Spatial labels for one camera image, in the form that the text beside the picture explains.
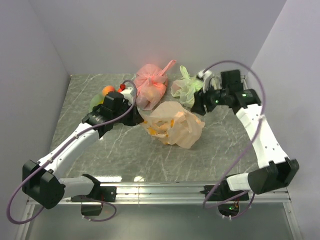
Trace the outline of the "pink tied plastic bag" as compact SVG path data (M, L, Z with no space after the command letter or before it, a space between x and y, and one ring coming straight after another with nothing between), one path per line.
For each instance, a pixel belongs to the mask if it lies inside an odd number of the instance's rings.
M151 111L164 96L168 86L167 71L176 63L171 60L163 69L146 64L136 73L134 84L137 88L137 107L144 111Z

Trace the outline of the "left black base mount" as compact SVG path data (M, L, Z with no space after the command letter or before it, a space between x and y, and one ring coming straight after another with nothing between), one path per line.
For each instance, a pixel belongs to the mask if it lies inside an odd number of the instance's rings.
M117 195L116 186L100 186L88 195L77 195L70 198L71 202L81 203L81 214L85 217L96 217L102 213L103 206L114 203Z

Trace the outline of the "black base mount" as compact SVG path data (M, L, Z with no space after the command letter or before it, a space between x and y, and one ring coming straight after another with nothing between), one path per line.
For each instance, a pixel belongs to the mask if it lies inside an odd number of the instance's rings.
M103 206L114 203L117 195L116 186L100 186L88 195L77 195L70 198L71 202L81 203L81 214L85 217L96 217L102 213Z
M231 198L231 200L229 200L231 203L226 202L217 207L218 213L222 217L236 217L240 213L240 201L248 201L249 194L247 192L243 193L242 190L231 191L228 184L222 182L218 185L217 189L210 196L208 201L220 203L229 198Z

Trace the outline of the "green tied plastic bag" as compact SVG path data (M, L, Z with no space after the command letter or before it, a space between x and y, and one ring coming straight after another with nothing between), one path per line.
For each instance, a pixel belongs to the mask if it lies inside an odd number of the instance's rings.
M192 108L195 103L194 93L203 87L203 82L190 76L187 68L183 65L179 67L181 78L173 81L170 93L174 98L178 98L181 105Z

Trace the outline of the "orange fake peach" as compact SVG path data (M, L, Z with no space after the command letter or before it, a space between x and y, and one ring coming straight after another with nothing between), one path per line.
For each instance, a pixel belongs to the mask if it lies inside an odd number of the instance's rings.
M105 96L105 95L107 95L108 93L110 93L110 92L115 92L116 90L115 90L115 88L112 86L112 85L107 85L107 86L105 86L104 88L103 88L103 90L102 90L102 95L103 96Z

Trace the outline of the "orange plastic bag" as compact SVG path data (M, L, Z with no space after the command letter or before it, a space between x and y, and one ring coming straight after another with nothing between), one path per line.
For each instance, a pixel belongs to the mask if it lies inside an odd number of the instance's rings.
M205 123L177 101L165 101L150 114L139 111L140 124L151 136L164 145L190 149L200 139Z

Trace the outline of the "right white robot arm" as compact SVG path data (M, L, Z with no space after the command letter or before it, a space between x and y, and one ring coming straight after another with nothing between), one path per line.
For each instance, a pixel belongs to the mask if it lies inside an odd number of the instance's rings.
M245 89L238 69L221 72L217 86L210 70L201 70L196 79L203 87L194 93L193 113L205 115L217 106L227 106L242 123L253 147L258 169L249 173L226 175L220 184L220 194L233 199L238 191L252 191L259 195L286 188L300 166L278 143L266 117L262 102L254 89Z

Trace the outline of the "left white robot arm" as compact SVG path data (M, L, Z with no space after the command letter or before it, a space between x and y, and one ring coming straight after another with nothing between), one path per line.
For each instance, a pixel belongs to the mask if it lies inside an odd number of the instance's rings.
M93 107L56 149L37 162L28 160L22 167L22 191L46 209L52 209L60 200L69 197L101 200L101 183L95 177L83 174L65 178L64 175L84 150L101 139L115 124L133 127L143 122L134 103L135 96L132 87L121 92L109 92L103 103Z

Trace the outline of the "light green plate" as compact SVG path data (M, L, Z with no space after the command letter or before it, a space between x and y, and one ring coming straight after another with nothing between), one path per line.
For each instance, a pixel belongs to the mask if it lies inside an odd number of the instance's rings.
M104 101L105 96L102 93L96 94L90 101L89 104L89 112L93 111L93 108L98 106L99 104L102 104Z

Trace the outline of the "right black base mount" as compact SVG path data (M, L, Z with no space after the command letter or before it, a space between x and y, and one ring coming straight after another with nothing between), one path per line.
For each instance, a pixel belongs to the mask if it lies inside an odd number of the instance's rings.
M226 202L217 207L218 213L222 217L236 217L240 213L240 201L248 201L249 194L247 192L243 193L242 190L231 191L228 184L222 182L218 185L217 189L210 196L208 201L220 203L229 198L231 198L231 200L229 200L231 203Z

